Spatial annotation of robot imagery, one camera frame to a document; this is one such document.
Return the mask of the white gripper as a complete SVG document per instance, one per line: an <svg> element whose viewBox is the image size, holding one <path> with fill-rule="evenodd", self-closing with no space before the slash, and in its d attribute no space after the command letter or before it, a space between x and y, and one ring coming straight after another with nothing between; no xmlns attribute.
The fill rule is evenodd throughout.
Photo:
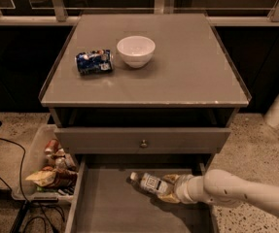
<svg viewBox="0 0 279 233"><path fill-rule="evenodd" d="M193 204L194 201L189 195L188 183L193 178L193 175L177 175L167 174L162 179L168 183L174 184L174 193L159 194L157 198L165 203L171 204Z"/></svg>

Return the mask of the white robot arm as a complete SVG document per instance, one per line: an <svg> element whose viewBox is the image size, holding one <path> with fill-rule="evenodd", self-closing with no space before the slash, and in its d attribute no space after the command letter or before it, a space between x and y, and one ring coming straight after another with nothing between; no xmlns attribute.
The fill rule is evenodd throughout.
<svg viewBox="0 0 279 233"><path fill-rule="evenodd" d="M223 150L200 176L167 174L173 185L160 199L173 204L205 203L215 209L251 205L279 218L279 118L237 114Z"/></svg>

